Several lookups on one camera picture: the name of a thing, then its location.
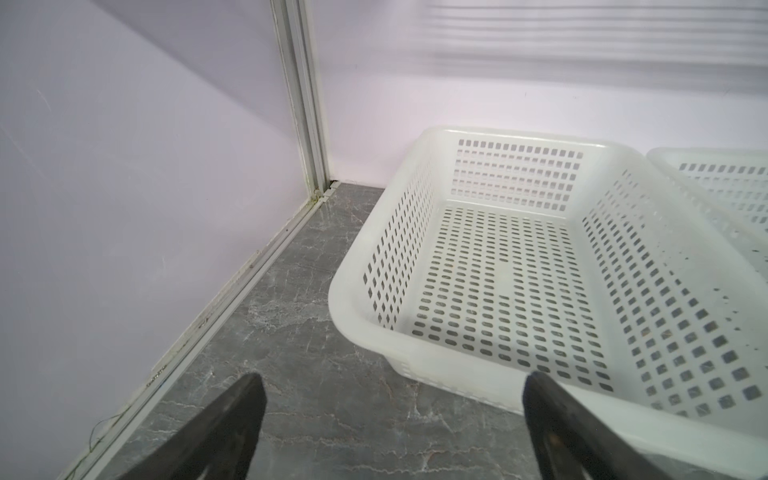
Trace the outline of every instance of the basket bottom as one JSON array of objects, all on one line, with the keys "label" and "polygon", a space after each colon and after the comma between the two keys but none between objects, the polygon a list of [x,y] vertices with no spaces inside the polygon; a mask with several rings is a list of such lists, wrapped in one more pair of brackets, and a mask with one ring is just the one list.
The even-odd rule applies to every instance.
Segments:
[{"label": "basket bottom", "polygon": [[448,203],[427,235],[397,329],[512,368],[614,391],[569,223]]}]

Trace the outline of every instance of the white wall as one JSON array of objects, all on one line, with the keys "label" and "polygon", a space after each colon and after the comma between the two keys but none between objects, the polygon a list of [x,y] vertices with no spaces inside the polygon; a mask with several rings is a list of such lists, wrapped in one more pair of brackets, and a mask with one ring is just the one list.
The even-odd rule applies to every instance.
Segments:
[{"label": "white wall", "polygon": [[315,0],[332,178],[385,186],[438,124],[768,148],[761,5]]},{"label": "white wall", "polygon": [[269,2],[193,3],[167,31],[205,55],[88,0],[0,2],[3,478],[54,478],[307,201]]}]

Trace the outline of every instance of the translucent white basket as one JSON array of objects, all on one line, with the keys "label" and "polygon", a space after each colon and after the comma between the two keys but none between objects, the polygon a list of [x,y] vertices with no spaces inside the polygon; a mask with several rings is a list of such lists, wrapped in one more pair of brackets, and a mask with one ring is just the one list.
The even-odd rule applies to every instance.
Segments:
[{"label": "translucent white basket", "polygon": [[768,153],[654,148],[647,156],[768,280]]},{"label": "translucent white basket", "polygon": [[413,145],[330,287],[401,375],[520,412],[538,369],[637,448],[768,472],[768,287],[638,152],[442,128]]}]

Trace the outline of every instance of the thin wire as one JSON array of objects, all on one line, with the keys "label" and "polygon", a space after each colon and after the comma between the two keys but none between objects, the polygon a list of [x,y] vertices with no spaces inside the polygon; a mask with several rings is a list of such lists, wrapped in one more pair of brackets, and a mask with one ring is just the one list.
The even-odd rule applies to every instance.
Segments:
[{"label": "thin wire", "polygon": [[[102,420],[99,420],[98,422],[96,422],[96,425],[94,425],[94,428],[91,429],[91,434],[88,436],[88,453],[89,454],[93,453],[93,451],[94,451],[93,438],[94,438],[94,432],[96,431],[96,427],[98,427],[99,425],[101,425],[102,423],[104,423],[104,422],[106,422],[108,420],[112,420],[112,419],[115,419],[117,417],[120,417],[120,416],[124,415],[126,412],[127,412],[127,409],[125,409],[123,412],[115,413],[111,417],[108,417],[106,419],[102,419]],[[96,445],[98,445],[98,443],[101,441],[101,439],[104,438],[106,435],[107,434],[105,433],[104,435],[102,435],[101,437],[96,439]],[[87,458],[87,456],[84,456],[83,458],[81,458],[80,461],[78,462],[78,464],[74,466],[72,471],[69,472],[69,474],[66,477],[64,477],[64,480],[72,480],[74,478],[74,473],[78,470],[80,465],[82,465],[82,463],[85,462],[86,458]]]}]

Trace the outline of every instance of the white plastic basket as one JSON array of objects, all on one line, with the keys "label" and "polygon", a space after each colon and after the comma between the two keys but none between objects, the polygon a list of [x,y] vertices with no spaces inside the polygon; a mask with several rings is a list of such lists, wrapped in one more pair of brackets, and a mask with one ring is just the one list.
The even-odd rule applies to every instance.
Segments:
[{"label": "white plastic basket", "polygon": [[333,322],[400,374],[520,412],[548,372],[639,449],[768,472],[768,287],[642,155],[435,128],[337,271]]},{"label": "white plastic basket", "polygon": [[654,148],[647,156],[768,280],[768,153]]}]

